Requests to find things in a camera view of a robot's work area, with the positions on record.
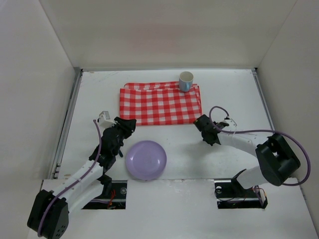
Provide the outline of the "purple plastic plate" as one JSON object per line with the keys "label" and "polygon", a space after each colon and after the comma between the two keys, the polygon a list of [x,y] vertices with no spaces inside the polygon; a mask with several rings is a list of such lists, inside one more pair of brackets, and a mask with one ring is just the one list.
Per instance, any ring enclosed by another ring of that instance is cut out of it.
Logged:
{"label": "purple plastic plate", "polygon": [[155,141],[143,140],[134,144],[126,155],[128,172],[139,180],[159,178],[165,170],[167,155],[164,148]]}

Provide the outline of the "red white checkered cloth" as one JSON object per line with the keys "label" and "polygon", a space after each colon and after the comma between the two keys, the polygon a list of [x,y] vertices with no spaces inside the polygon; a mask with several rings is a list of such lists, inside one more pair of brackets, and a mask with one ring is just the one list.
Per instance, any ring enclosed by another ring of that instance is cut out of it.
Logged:
{"label": "red white checkered cloth", "polygon": [[178,82],[126,83],[120,88],[120,117],[137,125],[192,124],[202,115],[200,87],[183,92]]}

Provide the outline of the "light blue mug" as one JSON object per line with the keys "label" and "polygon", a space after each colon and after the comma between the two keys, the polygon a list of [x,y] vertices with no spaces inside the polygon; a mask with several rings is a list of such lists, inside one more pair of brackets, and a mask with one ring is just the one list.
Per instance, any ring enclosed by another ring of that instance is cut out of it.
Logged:
{"label": "light blue mug", "polygon": [[179,75],[179,89],[182,92],[188,92],[193,84],[193,74],[189,71],[184,71]]}

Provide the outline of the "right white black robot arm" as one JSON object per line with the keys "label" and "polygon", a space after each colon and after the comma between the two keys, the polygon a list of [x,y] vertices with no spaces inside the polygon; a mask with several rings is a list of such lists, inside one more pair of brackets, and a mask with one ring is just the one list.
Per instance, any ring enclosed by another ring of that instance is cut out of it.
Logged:
{"label": "right white black robot arm", "polygon": [[221,122],[211,122],[207,115],[200,116],[193,123],[201,132],[203,141],[209,145],[234,147],[258,160],[258,166],[244,169],[231,179],[241,190],[265,183],[281,186],[301,165],[284,137],[278,133],[240,134],[234,120],[225,118]]}

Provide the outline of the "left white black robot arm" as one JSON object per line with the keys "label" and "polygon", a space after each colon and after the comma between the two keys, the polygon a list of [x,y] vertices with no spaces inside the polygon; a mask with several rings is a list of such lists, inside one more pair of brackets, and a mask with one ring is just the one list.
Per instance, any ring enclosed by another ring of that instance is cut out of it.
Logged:
{"label": "left white black robot arm", "polygon": [[73,212],[82,209],[111,188],[112,179],[106,172],[122,156],[121,147],[136,129],[136,119],[120,117],[109,121],[107,128],[98,130],[99,143],[80,169],[66,181],[35,197],[27,226],[39,238],[59,239],[65,233]]}

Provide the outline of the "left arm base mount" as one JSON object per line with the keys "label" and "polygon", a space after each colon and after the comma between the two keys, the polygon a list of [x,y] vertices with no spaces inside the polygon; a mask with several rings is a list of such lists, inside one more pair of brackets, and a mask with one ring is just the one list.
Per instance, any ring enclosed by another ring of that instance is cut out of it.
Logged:
{"label": "left arm base mount", "polygon": [[126,180],[113,180],[107,175],[98,179],[104,186],[102,193],[86,204],[83,210],[124,210],[128,182]]}

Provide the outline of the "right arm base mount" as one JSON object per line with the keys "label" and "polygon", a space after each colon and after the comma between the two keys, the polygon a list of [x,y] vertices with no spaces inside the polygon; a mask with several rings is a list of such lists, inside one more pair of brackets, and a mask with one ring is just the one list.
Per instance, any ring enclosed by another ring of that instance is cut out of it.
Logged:
{"label": "right arm base mount", "polygon": [[218,209],[265,209],[268,198],[264,189],[253,186],[244,189],[232,179],[214,181]]}

